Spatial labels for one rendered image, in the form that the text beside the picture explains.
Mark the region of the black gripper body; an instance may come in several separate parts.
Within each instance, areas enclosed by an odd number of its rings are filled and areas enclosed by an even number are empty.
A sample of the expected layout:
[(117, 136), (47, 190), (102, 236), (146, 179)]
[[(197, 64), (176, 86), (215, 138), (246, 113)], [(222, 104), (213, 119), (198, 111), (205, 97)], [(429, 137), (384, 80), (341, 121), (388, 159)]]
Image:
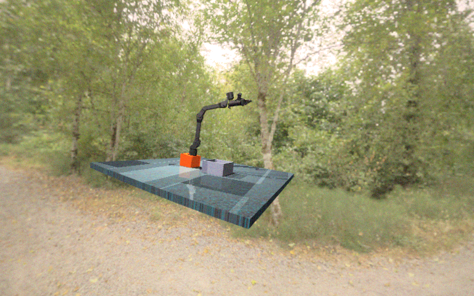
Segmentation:
[(237, 106), (237, 105), (242, 105), (242, 106), (244, 106), (244, 100), (243, 100), (243, 98), (241, 98), (240, 101), (237, 101), (237, 100), (234, 100), (234, 101), (235, 101), (235, 106)]

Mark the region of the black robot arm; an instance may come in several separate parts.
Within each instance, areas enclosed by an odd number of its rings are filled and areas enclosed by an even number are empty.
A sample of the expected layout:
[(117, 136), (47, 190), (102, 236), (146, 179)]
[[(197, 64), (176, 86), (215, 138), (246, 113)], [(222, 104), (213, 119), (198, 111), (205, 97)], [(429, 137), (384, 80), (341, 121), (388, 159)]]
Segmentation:
[[(237, 95), (238, 98), (236, 99), (237, 101), (241, 100), (241, 95), (242, 95), (242, 93), (238, 93), (238, 95)], [(220, 102), (218, 104), (214, 104), (214, 105), (204, 106), (202, 108), (202, 110), (196, 115), (196, 117), (197, 117), (196, 137), (194, 139), (193, 145), (190, 146), (189, 155), (192, 155), (192, 156), (197, 155), (197, 149), (196, 148), (199, 147), (200, 141), (201, 141), (201, 140), (199, 140), (200, 127), (201, 127), (201, 122), (202, 122), (203, 115), (206, 112), (206, 110), (212, 110), (212, 109), (217, 109), (217, 108), (225, 108), (225, 107), (227, 107), (227, 105), (228, 105), (228, 108), (230, 108), (231, 106), (235, 106), (235, 101), (232, 101), (234, 99), (233, 92), (226, 93), (226, 96), (227, 96), (227, 99), (225, 101)], [(228, 101), (229, 101), (229, 103), (228, 103)]]

